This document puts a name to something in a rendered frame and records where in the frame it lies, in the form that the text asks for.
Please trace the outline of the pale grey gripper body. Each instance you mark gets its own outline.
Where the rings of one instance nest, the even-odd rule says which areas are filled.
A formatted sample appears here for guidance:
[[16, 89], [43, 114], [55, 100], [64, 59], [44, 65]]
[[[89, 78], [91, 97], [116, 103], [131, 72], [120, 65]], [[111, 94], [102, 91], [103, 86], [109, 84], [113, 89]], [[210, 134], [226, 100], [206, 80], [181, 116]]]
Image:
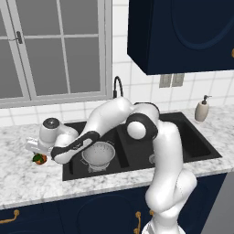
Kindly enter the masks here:
[[51, 147], [44, 147], [38, 145], [38, 139], [27, 137], [26, 138], [26, 149], [37, 154], [50, 154]]

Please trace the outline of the white colander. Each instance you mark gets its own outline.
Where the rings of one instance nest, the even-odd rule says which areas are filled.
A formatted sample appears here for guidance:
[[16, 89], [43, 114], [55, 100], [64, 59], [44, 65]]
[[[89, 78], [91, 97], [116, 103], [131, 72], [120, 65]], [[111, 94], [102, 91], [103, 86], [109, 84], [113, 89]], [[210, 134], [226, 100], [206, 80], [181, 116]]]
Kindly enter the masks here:
[[88, 166], [90, 173], [105, 171], [115, 156], [110, 143], [97, 142], [81, 153], [81, 162]]

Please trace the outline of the black curved faucet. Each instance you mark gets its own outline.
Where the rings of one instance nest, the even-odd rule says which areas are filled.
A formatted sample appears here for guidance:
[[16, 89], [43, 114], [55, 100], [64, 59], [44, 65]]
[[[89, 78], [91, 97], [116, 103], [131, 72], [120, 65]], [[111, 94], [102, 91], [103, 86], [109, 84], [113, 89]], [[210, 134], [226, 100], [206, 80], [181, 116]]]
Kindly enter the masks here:
[[113, 98], [117, 98], [117, 88], [120, 88], [120, 93], [121, 96], [123, 97], [123, 88], [122, 88], [122, 81], [119, 76], [116, 76], [114, 78], [114, 83], [113, 83]]

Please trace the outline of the black double sink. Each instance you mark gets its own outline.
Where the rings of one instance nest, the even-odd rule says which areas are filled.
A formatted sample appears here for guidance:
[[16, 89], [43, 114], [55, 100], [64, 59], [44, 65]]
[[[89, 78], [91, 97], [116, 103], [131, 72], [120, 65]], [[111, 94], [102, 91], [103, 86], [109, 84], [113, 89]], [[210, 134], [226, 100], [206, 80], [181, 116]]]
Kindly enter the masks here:
[[[160, 120], [177, 126], [185, 163], [220, 158], [220, 153], [182, 112], [164, 113]], [[154, 167], [154, 162], [150, 162], [150, 156], [154, 153], [153, 145], [149, 141], [137, 142], [130, 138], [123, 124], [108, 131], [101, 141], [112, 144], [116, 152], [109, 166], [100, 172], [91, 172], [89, 166], [82, 162], [81, 154], [76, 154], [69, 163], [63, 165], [63, 181]]]

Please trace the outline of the orange with green leaf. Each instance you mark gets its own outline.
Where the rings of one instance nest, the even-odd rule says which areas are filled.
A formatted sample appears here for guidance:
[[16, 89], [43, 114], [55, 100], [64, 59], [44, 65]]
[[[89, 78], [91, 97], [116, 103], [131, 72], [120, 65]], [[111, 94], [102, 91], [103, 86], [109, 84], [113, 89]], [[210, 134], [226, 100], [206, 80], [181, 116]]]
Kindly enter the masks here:
[[47, 160], [48, 159], [44, 154], [35, 154], [32, 159], [37, 165], [43, 165]]

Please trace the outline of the navy drawer front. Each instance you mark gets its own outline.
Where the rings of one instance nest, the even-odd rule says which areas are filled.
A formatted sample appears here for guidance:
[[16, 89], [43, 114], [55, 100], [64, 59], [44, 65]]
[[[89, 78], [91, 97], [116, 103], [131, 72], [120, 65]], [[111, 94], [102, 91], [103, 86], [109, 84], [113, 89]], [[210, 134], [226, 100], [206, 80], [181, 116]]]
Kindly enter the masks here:
[[0, 210], [0, 234], [63, 234], [55, 202]]

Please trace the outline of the grey framed window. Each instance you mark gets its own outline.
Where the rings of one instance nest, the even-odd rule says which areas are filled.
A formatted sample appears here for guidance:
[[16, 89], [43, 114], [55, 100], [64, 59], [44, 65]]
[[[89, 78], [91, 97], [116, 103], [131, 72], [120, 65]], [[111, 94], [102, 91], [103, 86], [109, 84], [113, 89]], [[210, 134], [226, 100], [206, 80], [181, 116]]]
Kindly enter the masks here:
[[111, 96], [112, 0], [0, 0], [0, 108]]

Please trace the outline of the dark window latch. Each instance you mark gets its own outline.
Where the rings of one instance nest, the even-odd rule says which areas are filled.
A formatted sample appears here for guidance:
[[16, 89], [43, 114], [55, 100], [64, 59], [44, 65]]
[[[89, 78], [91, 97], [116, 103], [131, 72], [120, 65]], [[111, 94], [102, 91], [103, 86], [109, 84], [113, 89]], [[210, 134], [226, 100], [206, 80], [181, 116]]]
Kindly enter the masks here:
[[17, 35], [16, 38], [8, 39], [8, 40], [9, 41], [17, 41], [19, 44], [23, 44], [23, 39], [22, 39], [20, 31], [16, 31], [16, 35]]

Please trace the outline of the beige soap dispenser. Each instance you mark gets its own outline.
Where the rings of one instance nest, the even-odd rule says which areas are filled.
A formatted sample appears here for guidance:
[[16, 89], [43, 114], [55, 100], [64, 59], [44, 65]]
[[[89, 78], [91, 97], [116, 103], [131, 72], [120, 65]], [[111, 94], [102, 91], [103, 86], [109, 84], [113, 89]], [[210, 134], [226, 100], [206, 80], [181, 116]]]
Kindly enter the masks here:
[[198, 122], [203, 122], [207, 118], [208, 110], [209, 110], [209, 104], [207, 102], [207, 99], [209, 98], [209, 95], [205, 95], [203, 97], [203, 100], [200, 101], [195, 110], [195, 120]]

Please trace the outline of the grey dishwasher front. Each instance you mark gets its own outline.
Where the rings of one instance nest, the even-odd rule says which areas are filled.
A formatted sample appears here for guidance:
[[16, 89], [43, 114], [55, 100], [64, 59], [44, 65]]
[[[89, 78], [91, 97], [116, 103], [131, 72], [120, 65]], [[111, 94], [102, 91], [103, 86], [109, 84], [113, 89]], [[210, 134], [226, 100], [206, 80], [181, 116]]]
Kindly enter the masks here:
[[234, 234], [234, 172], [227, 174], [201, 234]]

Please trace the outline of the grey wall outlet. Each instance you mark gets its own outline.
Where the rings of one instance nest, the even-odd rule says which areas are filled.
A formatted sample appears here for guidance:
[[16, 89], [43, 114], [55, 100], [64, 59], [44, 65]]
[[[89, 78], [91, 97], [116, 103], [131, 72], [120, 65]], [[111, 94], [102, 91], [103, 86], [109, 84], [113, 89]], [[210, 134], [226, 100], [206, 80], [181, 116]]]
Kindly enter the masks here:
[[171, 74], [162, 74], [160, 77], [160, 88], [169, 88], [171, 85], [172, 75]]
[[173, 87], [182, 87], [184, 83], [184, 73], [176, 73], [173, 75], [172, 86]]

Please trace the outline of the navy wall cupboard door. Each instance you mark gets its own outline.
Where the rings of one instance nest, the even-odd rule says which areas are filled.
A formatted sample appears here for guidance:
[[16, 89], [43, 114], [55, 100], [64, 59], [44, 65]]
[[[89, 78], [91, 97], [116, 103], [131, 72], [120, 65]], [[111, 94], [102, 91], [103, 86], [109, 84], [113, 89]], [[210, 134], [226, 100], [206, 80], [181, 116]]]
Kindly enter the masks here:
[[147, 75], [234, 69], [234, 0], [129, 0], [127, 54]]

